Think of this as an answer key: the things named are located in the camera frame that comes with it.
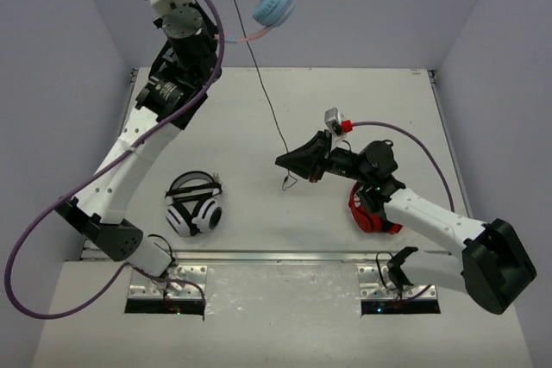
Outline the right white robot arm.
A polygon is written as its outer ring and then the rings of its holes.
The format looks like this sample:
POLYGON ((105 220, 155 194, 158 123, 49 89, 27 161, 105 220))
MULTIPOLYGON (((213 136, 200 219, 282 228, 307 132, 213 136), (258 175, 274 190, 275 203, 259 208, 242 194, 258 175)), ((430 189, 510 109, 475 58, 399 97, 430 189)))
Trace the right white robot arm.
POLYGON ((406 246, 394 253, 386 268, 397 291, 440 285, 501 315, 535 280, 536 267, 509 222, 475 220, 419 196, 394 177, 398 164, 389 140, 375 140, 354 153, 336 147, 335 139, 330 131, 319 131, 275 164, 311 183, 326 173, 353 180, 348 207, 363 232, 398 234, 407 228, 443 249, 427 253, 406 246))

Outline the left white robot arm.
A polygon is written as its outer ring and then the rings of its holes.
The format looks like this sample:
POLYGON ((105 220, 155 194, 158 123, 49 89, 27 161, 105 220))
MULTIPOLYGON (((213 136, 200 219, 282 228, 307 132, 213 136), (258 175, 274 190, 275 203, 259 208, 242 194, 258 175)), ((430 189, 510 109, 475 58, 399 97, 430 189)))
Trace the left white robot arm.
POLYGON ((126 211, 142 179, 186 128, 222 70, 218 29, 197 5, 172 5, 155 24, 167 42, 100 165, 106 173, 55 211, 113 261, 161 277, 172 265, 171 256, 128 221, 126 211))

